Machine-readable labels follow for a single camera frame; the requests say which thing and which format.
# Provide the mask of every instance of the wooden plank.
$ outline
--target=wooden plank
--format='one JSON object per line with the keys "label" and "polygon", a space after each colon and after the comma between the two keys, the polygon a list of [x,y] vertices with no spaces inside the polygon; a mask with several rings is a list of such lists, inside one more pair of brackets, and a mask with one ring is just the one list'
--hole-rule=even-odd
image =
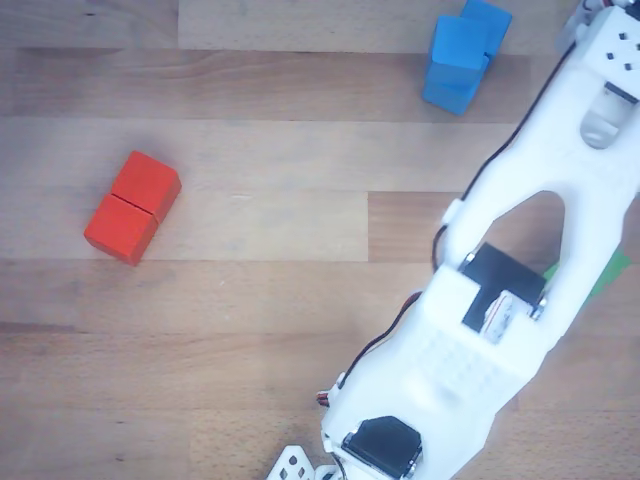
{"label": "wooden plank", "polygon": [[[427,262],[449,193],[375,192],[369,194],[369,260]],[[622,245],[640,258],[640,204],[627,213]],[[543,272],[559,258],[564,208],[559,197],[540,193],[498,219],[486,240]]]}
{"label": "wooden plank", "polygon": [[36,49],[16,63],[16,115],[513,123],[531,101],[517,55],[496,58],[463,117],[421,99],[423,55]]}
{"label": "wooden plank", "polygon": [[178,0],[3,0],[0,46],[175,47]]}
{"label": "wooden plank", "polygon": [[637,412],[508,412],[456,479],[634,478],[638,439]]}
{"label": "wooden plank", "polygon": [[[493,4],[513,23],[505,53],[551,52],[564,9],[553,0]],[[424,53],[439,15],[458,15],[463,0],[190,0],[180,3],[180,46],[198,49]]]}
{"label": "wooden plank", "polygon": [[427,264],[364,262],[145,261],[131,269],[111,260],[2,261],[0,333],[369,339],[430,272]]}
{"label": "wooden plank", "polygon": [[0,185],[107,190],[129,153],[138,149],[176,168],[187,190],[460,191],[513,128],[0,118],[5,146]]}
{"label": "wooden plank", "polygon": [[[82,236],[106,191],[5,186],[0,258],[106,258]],[[145,258],[365,261],[366,194],[184,189]]]}
{"label": "wooden plank", "polygon": [[344,333],[4,334],[0,398],[24,408],[311,410],[362,344]]}
{"label": "wooden plank", "polygon": [[[2,398],[33,408],[308,410],[369,338],[3,334]],[[513,408],[639,412],[639,360],[638,337],[570,336]]]}
{"label": "wooden plank", "polygon": [[0,477],[186,479],[184,412],[26,409],[2,404]]}
{"label": "wooden plank", "polygon": [[522,410],[640,412],[640,339],[571,332],[519,395]]}

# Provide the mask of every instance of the white robotic arm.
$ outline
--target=white robotic arm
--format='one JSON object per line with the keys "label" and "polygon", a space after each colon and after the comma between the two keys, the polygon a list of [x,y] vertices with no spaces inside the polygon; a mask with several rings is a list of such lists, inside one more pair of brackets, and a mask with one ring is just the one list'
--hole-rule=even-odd
{"label": "white robotic arm", "polygon": [[[268,480],[448,480],[483,448],[496,413],[537,373],[606,267],[640,187],[635,11],[607,8],[579,32],[512,146],[446,212],[442,265],[410,298],[402,326],[328,392],[323,442],[339,468],[309,470],[288,447]],[[479,247],[494,220],[540,191],[557,193],[566,212],[549,284]],[[292,455],[307,476],[289,468]]]}

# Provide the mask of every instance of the wooden table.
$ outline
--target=wooden table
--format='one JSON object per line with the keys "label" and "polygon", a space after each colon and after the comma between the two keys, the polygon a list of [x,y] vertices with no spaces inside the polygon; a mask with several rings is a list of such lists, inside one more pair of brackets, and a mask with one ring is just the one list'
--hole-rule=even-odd
{"label": "wooden table", "polygon": [[[428,282],[440,216],[575,0],[495,3],[514,23],[454,117],[419,91],[459,0],[1,2],[0,478],[261,480],[290,443],[328,461],[315,392]],[[82,231],[134,149],[184,188],[130,268]],[[540,195],[490,236],[541,271],[562,216]],[[634,264],[584,309],[459,478],[640,476],[639,284]]]}

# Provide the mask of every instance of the red block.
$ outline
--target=red block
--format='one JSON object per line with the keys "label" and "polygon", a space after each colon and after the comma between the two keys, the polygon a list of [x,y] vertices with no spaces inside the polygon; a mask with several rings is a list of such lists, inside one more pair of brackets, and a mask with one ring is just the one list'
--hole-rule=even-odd
{"label": "red block", "polygon": [[111,193],[151,213],[162,223],[182,185],[171,167],[133,152],[111,187]]}
{"label": "red block", "polygon": [[180,179],[173,168],[133,152],[84,236],[97,249],[136,265],[180,188]]}
{"label": "red block", "polygon": [[107,195],[87,225],[87,241],[129,265],[137,265],[158,229],[148,212],[113,195]]}

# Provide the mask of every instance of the blue block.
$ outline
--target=blue block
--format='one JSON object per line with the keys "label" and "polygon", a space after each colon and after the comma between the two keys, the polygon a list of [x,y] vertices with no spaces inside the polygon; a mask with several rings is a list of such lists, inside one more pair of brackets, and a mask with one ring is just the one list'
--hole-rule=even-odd
{"label": "blue block", "polygon": [[500,44],[507,34],[511,24],[512,15],[494,7],[483,0],[467,0],[467,4],[462,9],[461,18],[468,18],[484,22],[489,26],[489,38],[486,44],[485,53],[493,59],[498,54]]}
{"label": "blue block", "polygon": [[454,85],[446,85],[436,82],[427,82],[422,91],[422,98],[427,102],[444,108],[445,110],[462,115],[466,110],[482,80],[482,75],[489,66],[489,57],[484,57],[482,65],[482,74],[476,82],[470,86],[461,87]]}
{"label": "blue block", "polygon": [[474,85],[482,76],[488,38],[489,27],[484,22],[439,17],[431,44],[427,83]]}

